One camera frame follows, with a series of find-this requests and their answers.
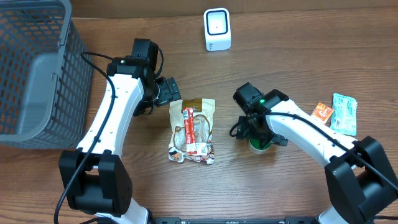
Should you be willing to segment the green lid seasoning jar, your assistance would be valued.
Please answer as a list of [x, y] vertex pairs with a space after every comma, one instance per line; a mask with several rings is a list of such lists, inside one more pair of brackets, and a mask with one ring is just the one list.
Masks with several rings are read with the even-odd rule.
[[248, 141], [248, 148], [255, 154], [264, 154], [270, 148], [271, 142], [265, 143], [258, 139], [250, 139]]

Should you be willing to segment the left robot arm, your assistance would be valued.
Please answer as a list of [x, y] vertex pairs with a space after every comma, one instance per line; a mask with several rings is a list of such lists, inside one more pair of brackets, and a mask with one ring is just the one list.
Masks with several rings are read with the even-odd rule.
[[132, 197], [132, 180], [121, 160], [133, 117], [146, 109], [181, 98], [174, 78], [161, 76], [161, 48], [150, 39], [135, 39], [131, 54], [112, 57], [106, 70], [104, 97], [88, 132], [75, 151], [63, 151], [58, 163], [64, 191], [55, 208], [59, 222], [64, 201], [94, 217], [90, 223], [153, 223], [152, 212]]

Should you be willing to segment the orange snack packet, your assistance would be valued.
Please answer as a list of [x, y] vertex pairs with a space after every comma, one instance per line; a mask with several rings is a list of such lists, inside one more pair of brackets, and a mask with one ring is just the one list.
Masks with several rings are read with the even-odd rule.
[[332, 116], [334, 112], [333, 108], [319, 102], [315, 109], [312, 111], [311, 116], [314, 117], [317, 121], [326, 124], [329, 118]]

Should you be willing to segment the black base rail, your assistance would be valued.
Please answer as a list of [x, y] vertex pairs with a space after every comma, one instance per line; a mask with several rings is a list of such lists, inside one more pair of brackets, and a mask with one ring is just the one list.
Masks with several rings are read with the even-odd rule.
[[276, 219], [181, 219], [153, 218], [155, 224], [319, 224], [315, 217], [285, 217]]

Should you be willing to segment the white barcode scanner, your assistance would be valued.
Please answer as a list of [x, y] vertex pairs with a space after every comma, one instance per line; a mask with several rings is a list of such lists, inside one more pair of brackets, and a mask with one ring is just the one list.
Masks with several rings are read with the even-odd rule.
[[232, 44], [229, 11], [226, 8], [207, 9], [203, 14], [207, 51], [229, 50]]

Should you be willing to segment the teal tissue packet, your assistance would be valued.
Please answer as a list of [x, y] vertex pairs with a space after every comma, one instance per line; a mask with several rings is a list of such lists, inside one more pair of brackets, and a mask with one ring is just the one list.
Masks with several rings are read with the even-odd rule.
[[358, 102], [350, 97], [339, 93], [333, 94], [330, 128], [345, 135], [355, 136], [357, 134], [356, 111]]

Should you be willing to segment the grey plastic mesh basket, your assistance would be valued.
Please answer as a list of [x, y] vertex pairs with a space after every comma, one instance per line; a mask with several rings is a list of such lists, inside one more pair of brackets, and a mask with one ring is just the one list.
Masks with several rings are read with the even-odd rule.
[[1, 2], [1, 144], [68, 149], [81, 139], [93, 69], [69, 1]]

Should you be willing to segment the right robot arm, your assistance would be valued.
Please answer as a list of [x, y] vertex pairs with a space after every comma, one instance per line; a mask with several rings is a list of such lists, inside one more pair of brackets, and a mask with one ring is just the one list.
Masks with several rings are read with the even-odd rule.
[[245, 83], [233, 99], [244, 116], [230, 129], [231, 137], [257, 140], [261, 149], [292, 141], [324, 168], [331, 207], [303, 221], [373, 223], [397, 200], [397, 176], [374, 138], [337, 133], [276, 89], [264, 94]]

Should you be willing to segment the red snack bar wrapper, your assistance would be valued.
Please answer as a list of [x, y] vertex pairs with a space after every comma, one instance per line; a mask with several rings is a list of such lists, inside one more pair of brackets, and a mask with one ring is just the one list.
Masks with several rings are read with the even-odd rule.
[[184, 108], [182, 110], [182, 113], [185, 125], [186, 152], [189, 155], [205, 156], [207, 154], [206, 143], [205, 142], [196, 143], [195, 140], [193, 108]]

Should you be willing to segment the white brown snack packet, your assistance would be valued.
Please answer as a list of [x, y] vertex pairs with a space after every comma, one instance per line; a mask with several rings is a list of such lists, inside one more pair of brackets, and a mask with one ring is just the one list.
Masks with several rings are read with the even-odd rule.
[[[207, 154], [205, 156], [189, 155], [186, 152], [185, 125], [182, 110], [193, 108], [196, 143], [205, 142]], [[183, 163], [184, 160], [211, 165], [215, 161], [215, 152], [212, 145], [213, 115], [215, 100], [195, 98], [191, 100], [177, 100], [170, 104], [169, 115], [172, 128], [172, 137], [168, 148], [168, 157], [171, 161]]]

